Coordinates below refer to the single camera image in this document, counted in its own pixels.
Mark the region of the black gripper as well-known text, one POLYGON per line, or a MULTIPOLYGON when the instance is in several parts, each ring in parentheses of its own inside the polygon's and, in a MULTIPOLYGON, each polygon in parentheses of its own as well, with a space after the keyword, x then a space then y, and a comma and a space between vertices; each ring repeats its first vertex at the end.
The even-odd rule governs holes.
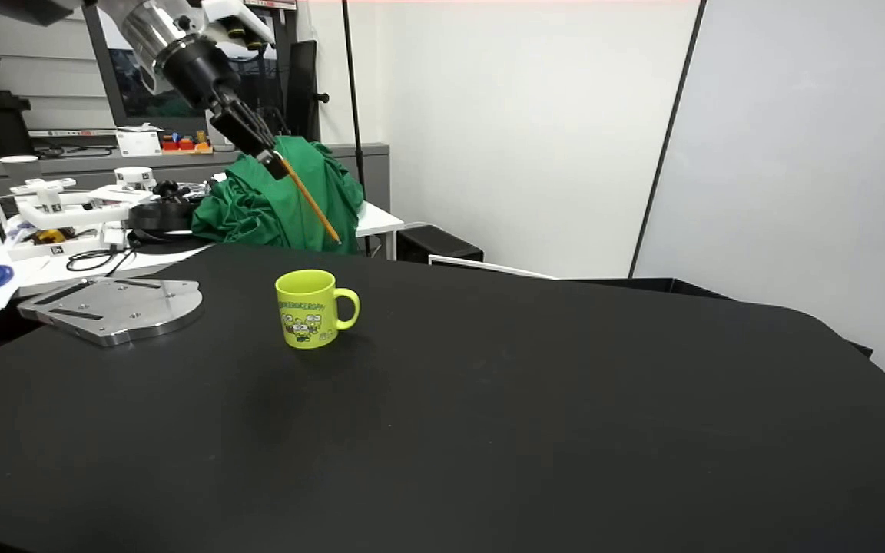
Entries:
POLYGON ((236 150, 255 157, 272 179, 290 174, 271 125, 236 91, 232 67, 211 41, 174 41, 160 53, 160 71, 236 150))

